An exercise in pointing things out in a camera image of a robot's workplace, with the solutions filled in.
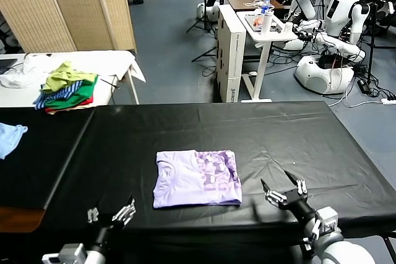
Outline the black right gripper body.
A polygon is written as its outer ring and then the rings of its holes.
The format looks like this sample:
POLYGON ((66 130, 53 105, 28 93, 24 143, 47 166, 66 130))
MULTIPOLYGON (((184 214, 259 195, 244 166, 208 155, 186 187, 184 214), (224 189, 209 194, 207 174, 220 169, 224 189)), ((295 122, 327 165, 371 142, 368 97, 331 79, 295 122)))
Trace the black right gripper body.
POLYGON ((306 225, 316 217, 316 212, 308 203, 307 194, 299 194, 297 189, 284 192, 286 197, 282 202, 278 202, 278 207, 281 210, 288 210, 292 212, 298 223, 305 228, 306 225))

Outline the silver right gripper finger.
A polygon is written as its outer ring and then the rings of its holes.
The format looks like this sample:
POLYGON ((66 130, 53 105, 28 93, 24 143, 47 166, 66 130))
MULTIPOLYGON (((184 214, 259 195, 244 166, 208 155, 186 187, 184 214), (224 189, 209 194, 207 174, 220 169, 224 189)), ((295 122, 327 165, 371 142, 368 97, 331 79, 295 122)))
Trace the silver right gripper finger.
POLYGON ((289 171, 285 171, 285 174, 287 175, 289 180, 297 187, 299 195, 307 194, 306 181, 304 179, 298 178, 289 171))
POLYGON ((286 202, 286 195, 271 190, 267 183, 261 179, 262 188, 264 190, 265 199, 275 207, 279 207, 280 203, 286 202))

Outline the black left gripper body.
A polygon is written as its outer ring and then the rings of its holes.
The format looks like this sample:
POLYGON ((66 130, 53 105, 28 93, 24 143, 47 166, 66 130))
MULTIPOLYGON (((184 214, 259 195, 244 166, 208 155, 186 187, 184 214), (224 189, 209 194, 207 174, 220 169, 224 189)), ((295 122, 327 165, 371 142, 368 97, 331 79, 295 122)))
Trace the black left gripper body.
POLYGON ((92 250, 108 250, 113 236, 123 229, 124 223, 113 220, 113 215, 104 214, 99 215, 92 226, 92 250))

